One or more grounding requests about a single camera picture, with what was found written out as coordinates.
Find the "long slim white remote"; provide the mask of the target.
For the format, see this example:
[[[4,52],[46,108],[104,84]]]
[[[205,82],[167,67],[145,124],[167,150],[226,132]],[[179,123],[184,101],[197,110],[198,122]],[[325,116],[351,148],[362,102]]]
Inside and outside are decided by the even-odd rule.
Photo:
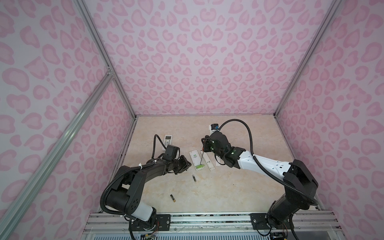
[[[209,158],[208,154],[205,152],[202,152],[202,159],[204,159],[206,166],[209,168],[210,171],[215,170],[215,166],[212,163],[211,159]]]

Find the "orange handled screwdriver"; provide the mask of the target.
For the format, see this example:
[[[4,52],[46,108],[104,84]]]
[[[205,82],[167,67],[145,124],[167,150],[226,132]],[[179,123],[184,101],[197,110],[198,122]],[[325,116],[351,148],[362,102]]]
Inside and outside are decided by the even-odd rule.
[[[208,153],[210,152],[210,143],[209,143],[209,137],[208,135],[206,135],[204,138],[201,139],[201,142],[202,142],[202,153],[201,153],[201,161],[200,161],[200,165],[202,165],[202,161],[203,161],[203,158],[204,158],[204,153]]]

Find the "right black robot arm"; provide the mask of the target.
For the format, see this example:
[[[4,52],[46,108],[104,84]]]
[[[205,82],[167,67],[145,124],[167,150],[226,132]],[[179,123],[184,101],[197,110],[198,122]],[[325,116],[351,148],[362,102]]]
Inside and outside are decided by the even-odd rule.
[[[249,150],[233,146],[222,133],[223,125],[212,124],[210,134],[202,138],[203,152],[213,153],[230,168],[263,174],[282,185],[285,192],[272,203],[264,217],[264,223],[271,229],[282,225],[292,227],[291,219],[297,211],[308,210],[311,206],[319,204],[315,198],[318,182],[300,160],[281,162],[256,155],[250,127],[242,120],[237,122],[247,129]]]

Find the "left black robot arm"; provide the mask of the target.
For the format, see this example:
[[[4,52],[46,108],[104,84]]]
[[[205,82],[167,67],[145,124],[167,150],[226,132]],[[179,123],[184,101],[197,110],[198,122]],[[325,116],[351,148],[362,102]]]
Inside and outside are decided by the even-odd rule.
[[[122,166],[106,186],[100,198],[103,212],[120,215],[144,230],[153,231],[159,227],[155,208],[142,202],[145,183],[166,174],[181,174],[192,164],[181,155],[179,147],[165,144],[154,135],[151,159],[136,167]]]

